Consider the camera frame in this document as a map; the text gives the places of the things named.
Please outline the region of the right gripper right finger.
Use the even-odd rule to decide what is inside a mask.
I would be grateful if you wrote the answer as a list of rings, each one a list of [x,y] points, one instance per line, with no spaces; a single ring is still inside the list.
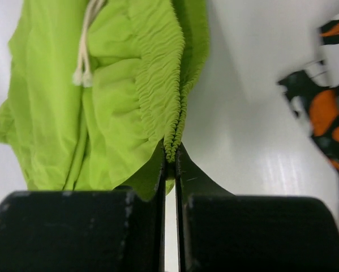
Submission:
[[[339,232],[312,197],[234,195],[175,155],[180,271],[339,271]]]

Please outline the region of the orange camouflage shorts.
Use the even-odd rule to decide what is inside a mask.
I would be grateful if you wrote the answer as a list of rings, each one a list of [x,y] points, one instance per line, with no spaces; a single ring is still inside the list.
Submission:
[[[321,59],[277,84],[306,134],[339,174],[339,14],[319,28]]]

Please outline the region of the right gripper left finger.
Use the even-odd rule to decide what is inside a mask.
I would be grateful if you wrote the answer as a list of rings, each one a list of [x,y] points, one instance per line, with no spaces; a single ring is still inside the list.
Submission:
[[[111,191],[17,191],[0,203],[0,271],[164,271],[164,147]]]

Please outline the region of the green shorts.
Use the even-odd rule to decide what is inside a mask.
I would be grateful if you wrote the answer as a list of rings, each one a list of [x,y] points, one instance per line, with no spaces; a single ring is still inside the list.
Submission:
[[[24,1],[0,143],[29,190],[113,190],[174,161],[209,51],[205,1]]]

